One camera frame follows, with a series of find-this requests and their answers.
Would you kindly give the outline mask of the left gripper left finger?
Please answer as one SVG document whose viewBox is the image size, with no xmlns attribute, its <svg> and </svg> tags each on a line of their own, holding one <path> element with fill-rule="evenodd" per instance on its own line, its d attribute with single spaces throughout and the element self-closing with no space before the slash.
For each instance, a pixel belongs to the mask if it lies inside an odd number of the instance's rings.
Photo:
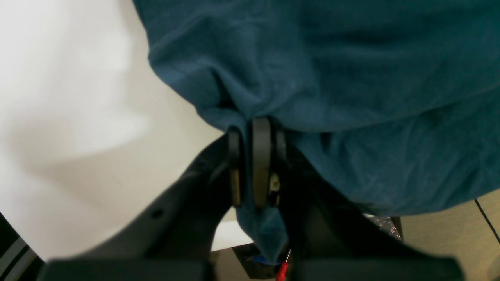
<svg viewBox="0 0 500 281">
<path fill-rule="evenodd" d="M 241 205 L 239 130 L 207 146 L 181 177 L 118 234 L 75 258 L 52 260 L 42 281 L 214 281 L 216 229 Z"/>
</svg>

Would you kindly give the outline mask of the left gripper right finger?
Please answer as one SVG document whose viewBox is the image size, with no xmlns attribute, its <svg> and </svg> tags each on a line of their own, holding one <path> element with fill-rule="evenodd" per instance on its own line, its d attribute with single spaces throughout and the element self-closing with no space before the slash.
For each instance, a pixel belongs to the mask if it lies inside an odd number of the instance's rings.
<svg viewBox="0 0 500 281">
<path fill-rule="evenodd" d="M 463 281 L 454 258 L 406 246 L 326 182 L 267 117 L 252 121 L 255 207 L 278 208 L 293 265 L 291 281 Z"/>
</svg>

